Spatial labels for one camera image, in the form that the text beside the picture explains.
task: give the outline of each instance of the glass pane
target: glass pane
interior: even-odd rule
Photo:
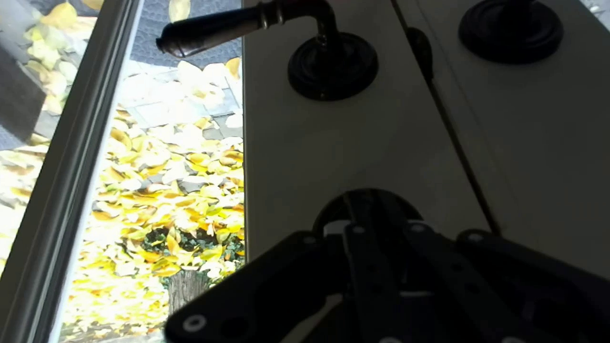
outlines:
[[[0,122],[0,218],[4,221],[0,229],[0,273],[6,267],[96,18],[79,16],[69,2],[31,4],[16,0],[2,6],[2,23],[2,46],[12,60],[6,63],[14,65],[18,75],[23,73],[23,79],[31,82],[29,88],[14,92],[14,98],[20,98],[16,100],[20,105],[14,109],[29,107],[31,119],[12,120],[4,113]]]
[[[147,0],[100,153],[62,342],[157,342],[174,309],[245,263],[241,42],[163,56],[168,21],[237,0]]]

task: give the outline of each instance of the metal lever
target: metal lever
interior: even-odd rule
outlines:
[[[338,25],[327,0],[275,0],[254,8],[178,21],[163,31],[157,46],[176,58],[189,58],[245,35],[307,16],[319,23],[319,40],[334,46]]]
[[[378,75],[376,50],[363,39],[338,31],[327,0],[275,0],[256,8],[235,10],[172,23],[157,40],[159,50],[189,58],[296,18],[315,18],[319,37],[307,40],[290,60],[292,88],[309,100],[336,101],[357,96]]]

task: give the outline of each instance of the black mechanism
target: black mechanism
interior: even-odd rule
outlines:
[[[487,231],[449,241],[376,189],[328,204],[166,322],[176,343],[279,343],[328,296],[306,343],[607,343],[610,284]]]
[[[296,92],[309,100],[336,101],[361,94],[378,75],[376,50],[363,39],[340,33],[327,0],[275,0],[206,18],[172,23],[157,46],[189,58],[248,33],[315,18],[319,37],[307,40],[290,60],[288,77]]]
[[[485,0],[462,19],[460,39],[483,60],[525,65],[557,52],[563,25],[538,0]]]

